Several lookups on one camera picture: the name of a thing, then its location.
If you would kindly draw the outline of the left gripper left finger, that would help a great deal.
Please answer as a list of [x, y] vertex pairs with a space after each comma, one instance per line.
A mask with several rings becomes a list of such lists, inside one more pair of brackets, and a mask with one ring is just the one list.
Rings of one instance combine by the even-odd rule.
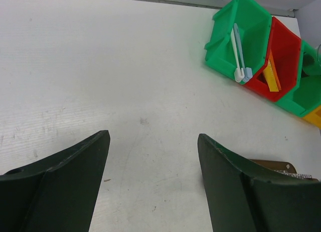
[[1, 231], [88, 231], [109, 145], [99, 131], [1, 175]]

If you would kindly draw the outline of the clear acrylic toothbrush rack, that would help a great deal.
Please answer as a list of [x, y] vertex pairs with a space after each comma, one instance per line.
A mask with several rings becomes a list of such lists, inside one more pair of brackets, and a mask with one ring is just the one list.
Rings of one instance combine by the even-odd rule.
[[290, 177], [294, 177], [302, 180], [315, 180], [311, 175], [308, 175], [308, 174], [291, 173], [286, 170], [274, 170], [274, 171], [286, 176], [290, 176]]

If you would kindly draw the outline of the clear glass cup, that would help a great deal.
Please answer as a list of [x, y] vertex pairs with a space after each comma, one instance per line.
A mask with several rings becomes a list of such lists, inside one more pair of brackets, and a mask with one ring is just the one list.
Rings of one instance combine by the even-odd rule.
[[302, 70], [306, 76], [320, 75], [320, 49], [305, 43]]

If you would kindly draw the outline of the red bin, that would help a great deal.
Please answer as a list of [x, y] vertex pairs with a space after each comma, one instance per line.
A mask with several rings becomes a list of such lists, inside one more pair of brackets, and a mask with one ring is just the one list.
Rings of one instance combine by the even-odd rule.
[[301, 45], [302, 39], [298, 35], [288, 29], [278, 18], [272, 17], [266, 55], [273, 56], [281, 91], [271, 92], [263, 77], [268, 58], [265, 58], [263, 66], [245, 84], [245, 87], [271, 102], [280, 100], [296, 85]]

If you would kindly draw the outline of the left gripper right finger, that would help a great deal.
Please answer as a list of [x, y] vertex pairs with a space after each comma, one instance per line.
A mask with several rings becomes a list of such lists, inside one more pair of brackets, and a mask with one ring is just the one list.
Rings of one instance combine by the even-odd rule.
[[213, 231], [320, 231], [320, 182], [263, 167], [198, 137]]

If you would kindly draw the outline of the light blue toothbrush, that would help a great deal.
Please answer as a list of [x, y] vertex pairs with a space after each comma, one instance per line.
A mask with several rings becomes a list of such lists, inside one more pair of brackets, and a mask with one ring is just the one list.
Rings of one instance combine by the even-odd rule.
[[243, 68], [243, 71], [245, 74], [245, 77], [243, 78], [242, 81], [246, 83], [253, 77], [253, 73], [252, 73], [252, 69], [250, 67], [246, 67], [246, 65], [245, 65], [240, 32], [239, 32], [238, 25], [236, 23], [234, 23], [233, 29], [234, 29], [235, 38], [236, 38], [238, 56], [241, 60], [241, 65], [242, 65], [242, 68]]

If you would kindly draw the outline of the yellow bin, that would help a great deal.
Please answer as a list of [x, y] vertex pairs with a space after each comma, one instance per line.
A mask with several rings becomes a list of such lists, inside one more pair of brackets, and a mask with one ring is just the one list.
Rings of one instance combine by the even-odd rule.
[[321, 129], [321, 106], [318, 106], [317, 108], [312, 110], [310, 113], [305, 115], [303, 119], [308, 123]]

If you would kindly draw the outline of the orange toothpaste tube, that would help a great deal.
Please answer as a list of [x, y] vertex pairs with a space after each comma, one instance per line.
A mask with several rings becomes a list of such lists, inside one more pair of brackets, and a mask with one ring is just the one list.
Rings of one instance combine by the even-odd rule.
[[269, 61], [271, 63], [271, 67], [272, 67], [272, 70], [273, 70], [273, 74], [274, 74], [276, 85], [278, 87], [278, 90], [281, 91], [281, 85], [280, 85], [280, 81], [279, 81], [279, 78], [278, 78], [278, 75], [277, 75], [277, 71], [276, 71], [276, 67], [275, 67], [275, 63], [274, 63], [272, 52], [270, 52], [270, 54], [269, 54]]

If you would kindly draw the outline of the white toothbrush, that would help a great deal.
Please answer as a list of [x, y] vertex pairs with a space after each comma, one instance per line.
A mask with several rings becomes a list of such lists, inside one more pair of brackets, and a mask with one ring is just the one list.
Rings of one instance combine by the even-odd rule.
[[235, 81], [240, 83], [243, 78], [245, 77], [243, 68], [240, 67], [240, 63], [239, 63], [239, 58], [238, 58], [238, 53], [237, 53], [237, 45], [236, 45], [236, 38], [235, 38], [235, 33], [234, 33], [234, 29], [232, 29], [231, 31], [231, 43], [232, 43], [232, 48], [233, 48], [233, 52], [234, 52], [234, 57], [235, 57], [235, 61], [236, 61], [236, 69], [234, 71], [234, 78]]

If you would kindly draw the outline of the green bin with cups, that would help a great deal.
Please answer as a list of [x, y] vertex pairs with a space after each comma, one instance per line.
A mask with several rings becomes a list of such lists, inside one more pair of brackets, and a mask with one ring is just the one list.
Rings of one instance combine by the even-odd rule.
[[320, 105], [320, 55], [302, 40], [296, 85], [275, 104], [298, 117]]

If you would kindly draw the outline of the brown oval wooden tray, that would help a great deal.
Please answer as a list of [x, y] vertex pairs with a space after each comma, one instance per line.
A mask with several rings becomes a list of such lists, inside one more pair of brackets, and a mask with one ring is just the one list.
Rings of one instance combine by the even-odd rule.
[[295, 167], [289, 162], [282, 162], [282, 161], [270, 161], [270, 160], [256, 160], [250, 159], [252, 162], [268, 168], [270, 170], [277, 170], [277, 171], [284, 171], [286, 173], [294, 173], [296, 174], [297, 171]]

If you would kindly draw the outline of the green bin with toothbrushes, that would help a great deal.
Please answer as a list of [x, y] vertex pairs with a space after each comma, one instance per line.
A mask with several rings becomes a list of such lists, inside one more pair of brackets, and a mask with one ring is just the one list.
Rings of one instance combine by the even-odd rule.
[[232, 0], [213, 20], [205, 64], [244, 85], [265, 63], [272, 16], [255, 0]]

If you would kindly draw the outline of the yellow toothpaste tube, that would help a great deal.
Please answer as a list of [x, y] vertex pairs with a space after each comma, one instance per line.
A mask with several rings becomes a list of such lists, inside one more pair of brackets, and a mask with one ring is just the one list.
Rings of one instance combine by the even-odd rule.
[[268, 85], [269, 91], [270, 92], [279, 92], [279, 88], [278, 88], [276, 78], [274, 76], [273, 68], [272, 68], [270, 61], [268, 61], [266, 68], [263, 70], [263, 76], [264, 76], [265, 81]]

